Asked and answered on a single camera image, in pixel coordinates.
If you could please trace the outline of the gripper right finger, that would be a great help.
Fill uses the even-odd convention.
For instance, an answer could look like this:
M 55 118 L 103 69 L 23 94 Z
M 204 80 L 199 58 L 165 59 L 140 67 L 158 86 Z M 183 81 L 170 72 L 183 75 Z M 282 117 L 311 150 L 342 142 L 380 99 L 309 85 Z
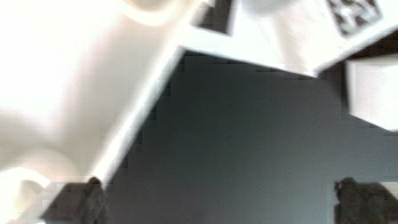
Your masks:
M 378 182 L 346 177 L 334 191 L 334 224 L 398 224 L 398 198 Z

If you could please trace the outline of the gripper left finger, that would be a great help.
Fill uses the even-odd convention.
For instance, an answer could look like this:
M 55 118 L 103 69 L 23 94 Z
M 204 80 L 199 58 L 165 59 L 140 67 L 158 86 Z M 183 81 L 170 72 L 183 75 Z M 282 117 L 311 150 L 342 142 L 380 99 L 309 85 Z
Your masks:
M 96 177 L 64 185 L 40 219 L 44 224 L 108 224 L 106 194 Z

